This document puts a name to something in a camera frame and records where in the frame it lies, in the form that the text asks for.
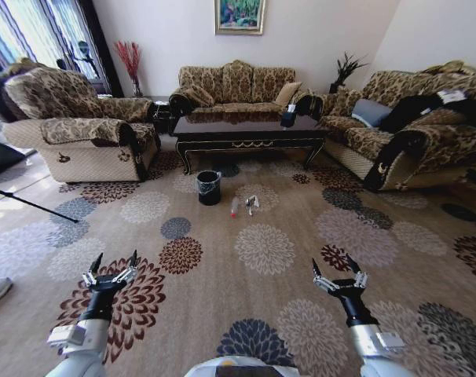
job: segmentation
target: white wall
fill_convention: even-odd
[[[241,59],[258,66],[288,66],[303,87],[326,91],[343,52],[374,59],[399,0],[268,0],[262,36],[215,35],[214,0],[93,0],[109,49],[117,40],[143,49],[144,94],[168,95],[183,65],[219,66]],[[123,64],[112,52],[125,95]],[[347,81],[360,86],[367,68]]]
[[[450,60],[476,67],[476,0],[402,0],[368,72]]]

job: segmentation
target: dark wooden coffee table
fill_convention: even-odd
[[[243,151],[258,149],[311,148],[304,167],[324,147],[326,131],[309,116],[298,116],[294,126],[284,129],[280,117],[230,113],[193,114],[179,119],[174,130],[176,149],[184,161],[184,174],[191,174],[188,152]]]

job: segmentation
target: small plastic bottle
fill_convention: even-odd
[[[231,202],[231,217],[235,218],[236,214],[238,213],[238,204],[240,203],[240,200],[238,199],[238,196],[235,196],[233,198],[233,201]]]

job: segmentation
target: vase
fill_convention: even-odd
[[[135,97],[143,97],[144,94],[142,94],[141,86],[138,83],[138,77],[137,76],[134,76],[134,77],[131,78],[131,84],[134,87],[134,96]]]
[[[333,82],[331,84],[331,87],[329,88],[329,93],[338,93],[338,88],[340,86],[345,86],[345,84],[337,84],[337,83]]]

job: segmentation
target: potted plant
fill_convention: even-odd
[[[135,42],[121,42],[114,43],[115,51],[125,64],[128,75],[130,76],[132,85],[134,86],[134,96],[142,97],[141,87],[138,83],[138,65],[141,61],[141,49]]]
[[[345,52],[345,59],[343,62],[338,59],[338,78],[331,84],[329,93],[336,93],[340,86],[345,86],[345,80],[348,79],[357,68],[368,65],[368,63],[361,64],[362,59],[364,58],[359,57],[358,59],[355,59],[353,58],[353,55],[348,56],[347,52]]]

